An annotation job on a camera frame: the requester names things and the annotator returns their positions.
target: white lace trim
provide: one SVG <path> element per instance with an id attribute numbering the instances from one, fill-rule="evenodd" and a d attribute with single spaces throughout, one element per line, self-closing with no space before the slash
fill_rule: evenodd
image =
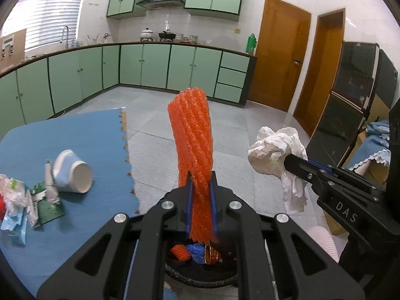
<path id="1" fill-rule="evenodd" d="M 387 152 L 387 151 L 389 151 L 389 150 L 384 149 L 384 150 L 380 150 L 378 152 L 375 152 L 373 155 L 370 155 L 368 158 L 364 159 L 363 161 L 360 161 L 359 163 L 356 163 L 349 170 L 357 169 L 359 166 L 361 166 L 362 164 L 366 163 L 368 160 L 375 160 L 378 164 L 383 164 L 384 167 L 389 167 L 389 161 L 384 160 L 379 156 L 380 153 Z"/>

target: faucet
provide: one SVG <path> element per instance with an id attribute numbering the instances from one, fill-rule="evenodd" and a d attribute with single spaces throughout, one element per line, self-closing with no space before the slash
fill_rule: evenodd
<path id="1" fill-rule="evenodd" d="M 65 26 L 65 27 L 63 28 L 63 30 L 62 30 L 62 35 L 61 35 L 61 40 L 60 40 L 59 42 L 60 42 L 60 43 L 63 42 L 63 37 L 64 37 L 65 29 L 67 29 L 67 40 L 65 41 L 65 49 L 67 50 L 67 49 L 68 49 L 68 35 L 69 35 L 69 33 L 70 33 L 68 26 Z"/>

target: window blinds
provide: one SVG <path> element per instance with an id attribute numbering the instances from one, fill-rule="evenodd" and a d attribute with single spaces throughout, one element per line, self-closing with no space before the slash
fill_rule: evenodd
<path id="1" fill-rule="evenodd" d="M 26 50 L 59 42 L 64 26 L 69 27 L 69 39 L 73 39 L 80 4 L 81 0 L 19 0 L 3 25 L 2 35 L 26 28 Z"/>

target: blue and white paper cup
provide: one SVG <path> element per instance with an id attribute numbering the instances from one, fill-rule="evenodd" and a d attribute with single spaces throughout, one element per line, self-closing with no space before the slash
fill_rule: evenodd
<path id="1" fill-rule="evenodd" d="M 54 182 L 59 191 L 86 193 L 92 186 L 91 167 L 72 150 L 61 152 L 53 165 Z"/>

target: screw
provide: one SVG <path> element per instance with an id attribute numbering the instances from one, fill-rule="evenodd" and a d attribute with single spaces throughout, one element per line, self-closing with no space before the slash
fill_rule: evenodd
<path id="1" fill-rule="evenodd" d="M 286 223 L 289 221 L 289 217 L 285 213 L 279 213 L 276 216 L 276 220 L 280 223 Z"/>
<path id="2" fill-rule="evenodd" d="M 232 201 L 232 202 L 229 203 L 229 207 L 232 210 L 238 210 L 238 209 L 240 209 L 242 207 L 242 204 L 239 201 Z"/>
<path id="3" fill-rule="evenodd" d="M 127 215 L 124 213 L 118 213 L 116 215 L 114 215 L 114 221 L 116 223 L 123 223 L 127 220 Z"/>
<path id="4" fill-rule="evenodd" d="M 161 207 L 164 210 L 170 210 L 170 209 L 172 209 L 174 207 L 174 205 L 175 204 L 174 204 L 173 201 L 164 201 L 164 202 L 161 203 Z"/>

